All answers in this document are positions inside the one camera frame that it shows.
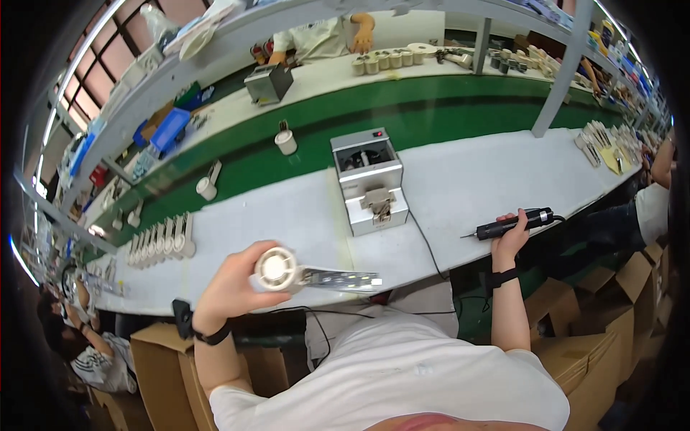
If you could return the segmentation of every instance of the finger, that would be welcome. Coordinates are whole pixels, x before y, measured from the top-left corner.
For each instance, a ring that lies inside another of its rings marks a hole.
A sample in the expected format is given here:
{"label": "finger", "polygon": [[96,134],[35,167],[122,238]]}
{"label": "finger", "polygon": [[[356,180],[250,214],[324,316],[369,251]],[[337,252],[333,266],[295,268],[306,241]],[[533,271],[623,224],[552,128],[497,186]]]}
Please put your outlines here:
{"label": "finger", "polygon": [[515,225],[515,229],[518,229],[518,231],[524,231],[525,228],[527,227],[527,214],[525,211],[520,208],[517,210],[517,225]]}
{"label": "finger", "polygon": [[239,253],[240,259],[245,263],[254,264],[261,255],[271,248],[277,247],[279,244],[276,241],[257,241],[254,244],[247,247],[246,250]]}
{"label": "finger", "polygon": [[249,296],[247,305],[251,311],[254,311],[260,308],[274,307],[290,298],[292,295],[287,292],[254,293]]}

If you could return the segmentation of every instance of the white work surface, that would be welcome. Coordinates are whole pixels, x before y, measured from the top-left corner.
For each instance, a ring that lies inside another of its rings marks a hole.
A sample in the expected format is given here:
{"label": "white work surface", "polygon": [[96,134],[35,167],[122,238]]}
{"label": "white work surface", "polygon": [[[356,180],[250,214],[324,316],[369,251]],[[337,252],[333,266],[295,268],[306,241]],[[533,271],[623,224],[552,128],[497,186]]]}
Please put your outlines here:
{"label": "white work surface", "polygon": [[[468,51],[474,51],[474,48],[463,48]],[[335,92],[344,88],[351,88],[367,83],[390,81],[394,79],[442,76],[442,75],[460,75],[473,74],[472,70],[461,68],[455,63],[444,61],[439,64],[436,58],[424,59],[424,64],[410,66],[400,69],[382,70],[374,75],[355,76],[352,73],[352,62],[357,58],[356,54],[345,55],[334,59],[327,59],[318,61],[317,63],[302,66],[292,70],[294,82],[285,97],[280,103],[268,106],[258,106],[251,103],[251,97],[246,88],[242,88],[234,93],[225,96],[219,101],[206,106],[202,111],[202,115],[208,115],[208,120],[204,126],[192,132],[188,130],[186,138],[170,153],[170,156],[163,161],[156,161],[151,167],[150,174],[157,168],[160,168],[171,157],[185,152],[202,141],[222,132],[225,129],[231,128],[244,121],[265,114],[274,109],[283,106],[307,100],[311,97],[316,97],[322,94]],[[484,61],[484,74],[493,76],[506,76],[497,69],[492,68],[489,57]],[[526,73],[518,72],[517,70],[509,70],[508,77],[534,79],[537,81],[553,82],[553,79],[546,78],[538,70],[530,69]],[[572,88],[577,88],[581,91],[591,90],[579,86],[576,82],[571,82]],[[133,159],[125,168],[126,172],[132,172],[134,169]],[[94,203],[86,210],[84,226],[91,226],[104,212],[101,207],[102,203],[101,193],[94,201]]]}
{"label": "white work surface", "polygon": [[[399,152],[403,190],[428,239],[441,271],[489,253],[489,242],[461,239],[493,217],[518,207],[550,206],[570,217],[628,179],[606,166],[592,168],[575,147],[579,130],[549,130],[536,139],[529,131],[492,134]],[[117,255],[116,280],[124,298],[103,293],[97,307],[115,312],[169,316],[175,298],[193,306],[224,257],[260,239],[294,249],[300,263],[341,270],[376,271],[390,290],[436,273],[420,231],[405,225],[352,237],[334,169],[271,184],[206,206],[194,216],[197,253],[144,270],[126,265],[129,244]],[[97,264],[105,268],[108,257]],[[353,299],[305,288],[281,308],[319,306]]]}

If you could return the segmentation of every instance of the bottle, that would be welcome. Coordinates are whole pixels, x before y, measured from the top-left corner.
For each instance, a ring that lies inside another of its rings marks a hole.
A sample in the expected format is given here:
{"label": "bottle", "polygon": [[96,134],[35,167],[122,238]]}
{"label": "bottle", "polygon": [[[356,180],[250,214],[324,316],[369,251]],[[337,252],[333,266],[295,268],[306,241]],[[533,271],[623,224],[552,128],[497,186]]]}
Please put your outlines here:
{"label": "bottle", "polygon": [[604,44],[604,48],[609,47],[611,44],[611,40],[613,40],[613,24],[609,20],[604,20],[602,21],[602,35],[601,35],[601,40],[602,43]]}

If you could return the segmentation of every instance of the black hair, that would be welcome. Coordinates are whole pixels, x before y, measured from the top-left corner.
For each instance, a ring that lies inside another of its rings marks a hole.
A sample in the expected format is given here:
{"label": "black hair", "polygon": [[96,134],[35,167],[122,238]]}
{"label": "black hair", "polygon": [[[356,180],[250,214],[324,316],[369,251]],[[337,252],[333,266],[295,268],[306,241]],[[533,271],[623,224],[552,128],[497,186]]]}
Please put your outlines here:
{"label": "black hair", "polygon": [[[62,317],[50,313],[42,321],[43,334],[46,336],[48,347],[67,363],[74,361],[88,346],[89,342],[78,330],[67,326]],[[65,340],[62,333],[72,331],[75,339]]]}
{"label": "black hair", "polygon": [[36,314],[39,316],[39,320],[43,321],[49,314],[54,314],[52,312],[52,305],[57,302],[57,298],[52,295],[49,291],[44,291],[41,293],[41,298],[36,305]]}

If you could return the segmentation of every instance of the gray machine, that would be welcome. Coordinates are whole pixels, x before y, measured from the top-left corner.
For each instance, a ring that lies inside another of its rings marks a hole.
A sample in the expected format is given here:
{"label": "gray machine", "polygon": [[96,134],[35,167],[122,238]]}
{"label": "gray machine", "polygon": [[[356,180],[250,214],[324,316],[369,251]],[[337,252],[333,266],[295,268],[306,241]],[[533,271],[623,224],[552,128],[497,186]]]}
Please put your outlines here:
{"label": "gray machine", "polygon": [[258,66],[244,79],[244,85],[259,106],[279,103],[293,84],[293,73],[282,64]]}
{"label": "gray machine", "polygon": [[386,129],[333,138],[331,150],[353,236],[405,224],[402,163]]}

